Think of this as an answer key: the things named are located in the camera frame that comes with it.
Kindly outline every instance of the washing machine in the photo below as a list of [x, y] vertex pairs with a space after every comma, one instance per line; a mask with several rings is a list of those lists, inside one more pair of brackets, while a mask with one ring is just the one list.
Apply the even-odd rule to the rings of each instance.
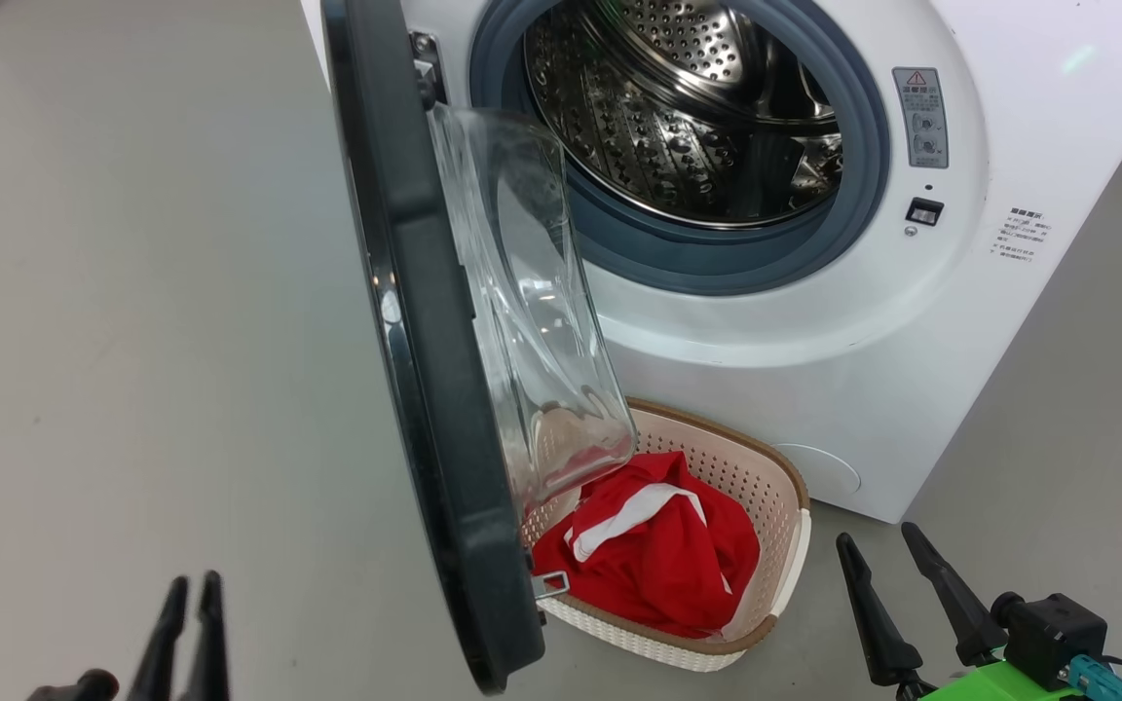
[[431, 96], [560, 138], [623, 390], [765, 440], [811, 496], [885, 522], [1122, 159], [1122, 3], [401, 12]]

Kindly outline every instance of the beige basket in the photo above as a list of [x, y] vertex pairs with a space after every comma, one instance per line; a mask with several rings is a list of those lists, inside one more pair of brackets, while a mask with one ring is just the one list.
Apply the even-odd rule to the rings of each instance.
[[[641, 453], [687, 453], [690, 473], [728, 494], [752, 516], [761, 538], [761, 562], [747, 584], [735, 618], [721, 634], [706, 639], [680, 638], [626, 618], [611, 616], [570, 594], [540, 601], [540, 608], [589, 635], [666, 665], [712, 673], [734, 664], [773, 630], [791, 600], [808, 554], [811, 518], [808, 490], [784, 455], [725, 426], [629, 399]], [[579, 490], [570, 490], [535, 509], [522, 525], [526, 545], [573, 510]]]

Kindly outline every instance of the gray rubber seal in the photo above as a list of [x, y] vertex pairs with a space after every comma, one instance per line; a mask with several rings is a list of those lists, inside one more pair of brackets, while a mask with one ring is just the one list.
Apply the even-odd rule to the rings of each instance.
[[[476, 107], [535, 114], [522, 68], [522, 35], [557, 0], [493, 0], [470, 58]], [[863, 57], [810, 0], [728, 0], [779, 37], [824, 89], [843, 132], [843, 183], [822, 207], [738, 232], [680, 225], [628, 207], [578, 168], [570, 205], [585, 258], [635, 283], [691, 294], [764, 292], [815, 274], [859, 238], [890, 176], [885, 107]]]

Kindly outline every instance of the laundry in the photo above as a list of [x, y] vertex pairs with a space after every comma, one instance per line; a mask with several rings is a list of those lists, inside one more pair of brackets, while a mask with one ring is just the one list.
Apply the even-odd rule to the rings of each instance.
[[587, 485], [534, 550], [535, 573], [564, 570], [574, 598], [683, 638], [734, 618], [760, 553], [743, 507], [682, 453], [638, 454]]

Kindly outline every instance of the red garment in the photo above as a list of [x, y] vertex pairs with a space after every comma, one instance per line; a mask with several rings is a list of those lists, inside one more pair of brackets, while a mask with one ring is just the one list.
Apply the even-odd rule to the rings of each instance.
[[570, 594], [594, 607], [708, 638], [735, 617], [761, 544], [738, 501], [690, 476], [686, 455], [656, 453], [583, 487], [534, 555], [535, 573], [569, 572]]

